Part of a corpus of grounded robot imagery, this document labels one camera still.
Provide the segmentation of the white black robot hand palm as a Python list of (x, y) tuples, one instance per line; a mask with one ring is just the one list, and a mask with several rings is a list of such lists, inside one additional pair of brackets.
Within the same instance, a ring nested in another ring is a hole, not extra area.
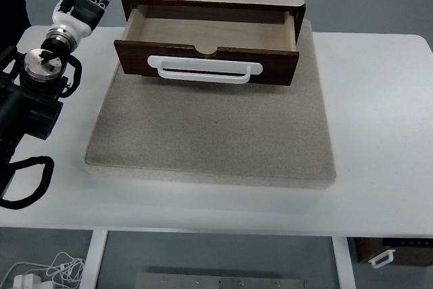
[(60, 0), (54, 8), (52, 26), (65, 30), (73, 37), (88, 37), (99, 24), (106, 9), (103, 3), (76, 0), (67, 12), (63, 12), (61, 10), (63, 2), (64, 0)]

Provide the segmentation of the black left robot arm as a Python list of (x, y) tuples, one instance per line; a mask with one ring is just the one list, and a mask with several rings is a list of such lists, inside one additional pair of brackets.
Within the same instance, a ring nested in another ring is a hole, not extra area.
[(12, 162), (25, 135), (48, 138), (62, 110), (62, 98), (78, 88), (82, 65), (73, 56), (81, 39), (99, 24), (111, 0), (60, 0), (53, 11), (53, 24), (39, 48), (20, 53), (10, 45), (1, 52), (1, 193), (5, 194), (15, 172), (43, 166), (41, 182), (22, 199), (1, 199), (1, 207), (26, 208), (47, 191), (54, 161), (35, 156)]

